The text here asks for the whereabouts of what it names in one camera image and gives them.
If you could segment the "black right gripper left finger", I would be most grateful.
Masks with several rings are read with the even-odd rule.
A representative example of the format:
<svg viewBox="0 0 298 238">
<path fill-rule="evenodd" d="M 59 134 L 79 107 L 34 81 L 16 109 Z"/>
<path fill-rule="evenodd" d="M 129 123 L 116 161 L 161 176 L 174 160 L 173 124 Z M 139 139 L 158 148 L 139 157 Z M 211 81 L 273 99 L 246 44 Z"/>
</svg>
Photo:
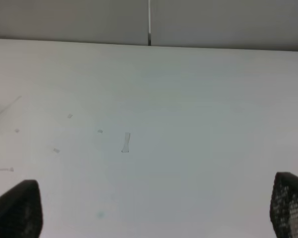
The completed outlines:
<svg viewBox="0 0 298 238">
<path fill-rule="evenodd" d="M 24 180 L 0 196 L 0 238 L 38 238 L 43 228 L 39 184 Z"/>
</svg>

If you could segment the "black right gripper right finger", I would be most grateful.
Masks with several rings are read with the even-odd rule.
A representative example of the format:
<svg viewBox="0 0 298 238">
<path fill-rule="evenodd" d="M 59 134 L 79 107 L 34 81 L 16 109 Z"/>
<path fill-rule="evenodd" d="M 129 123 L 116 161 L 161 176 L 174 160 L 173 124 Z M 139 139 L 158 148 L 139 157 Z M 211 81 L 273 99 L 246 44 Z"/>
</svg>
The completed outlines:
<svg viewBox="0 0 298 238">
<path fill-rule="evenodd" d="M 270 221 L 276 237 L 298 238 L 298 177 L 292 173 L 275 175 Z"/>
</svg>

